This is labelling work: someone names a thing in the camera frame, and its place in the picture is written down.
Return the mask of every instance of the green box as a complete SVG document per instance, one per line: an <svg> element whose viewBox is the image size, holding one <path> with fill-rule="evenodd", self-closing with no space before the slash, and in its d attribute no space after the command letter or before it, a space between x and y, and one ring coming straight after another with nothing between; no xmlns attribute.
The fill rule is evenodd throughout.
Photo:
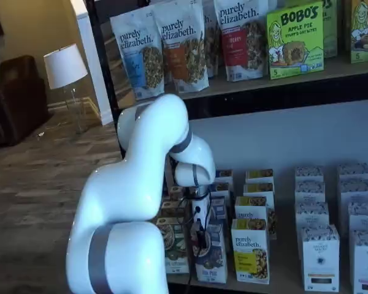
<svg viewBox="0 0 368 294"><path fill-rule="evenodd" d="M272 80L323 70L323 2L269 13L267 38Z"/></svg>

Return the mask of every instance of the table lamp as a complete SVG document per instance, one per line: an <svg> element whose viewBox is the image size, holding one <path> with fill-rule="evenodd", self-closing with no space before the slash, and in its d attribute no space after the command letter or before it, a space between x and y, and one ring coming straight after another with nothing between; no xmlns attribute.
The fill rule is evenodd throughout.
<svg viewBox="0 0 368 294"><path fill-rule="evenodd" d="M44 56L49 88L63 88L67 108L69 101L73 102L72 115L77 125L77 133L82 133L84 106L81 99L76 99L75 82L87 75L87 70L76 44L72 44Z"/></svg>

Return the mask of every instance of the beige wall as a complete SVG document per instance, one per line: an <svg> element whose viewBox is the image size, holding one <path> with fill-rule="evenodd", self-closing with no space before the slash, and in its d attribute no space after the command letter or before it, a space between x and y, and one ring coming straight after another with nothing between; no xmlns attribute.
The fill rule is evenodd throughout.
<svg viewBox="0 0 368 294"><path fill-rule="evenodd" d="M0 62L21 55L36 59L40 76L46 80L43 56L71 43L83 51L77 22L69 0L0 0ZM62 91L50 90L48 103L63 100ZM77 83L79 97L90 96L94 90L89 77Z"/></svg>

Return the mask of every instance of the white lampshade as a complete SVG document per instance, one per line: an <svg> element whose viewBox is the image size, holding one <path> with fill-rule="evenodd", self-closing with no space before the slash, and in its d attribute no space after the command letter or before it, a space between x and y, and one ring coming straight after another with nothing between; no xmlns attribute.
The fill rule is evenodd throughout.
<svg viewBox="0 0 368 294"><path fill-rule="evenodd" d="M44 56L50 89L57 89L80 80L87 70L76 44L60 48Z"/></svg>

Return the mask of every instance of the yellow label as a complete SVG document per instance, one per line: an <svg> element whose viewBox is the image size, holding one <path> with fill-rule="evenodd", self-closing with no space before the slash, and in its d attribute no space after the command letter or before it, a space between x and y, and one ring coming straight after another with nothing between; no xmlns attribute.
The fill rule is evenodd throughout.
<svg viewBox="0 0 368 294"><path fill-rule="evenodd" d="M255 253L234 251L234 264L236 271L243 271L249 274L257 273Z"/></svg>

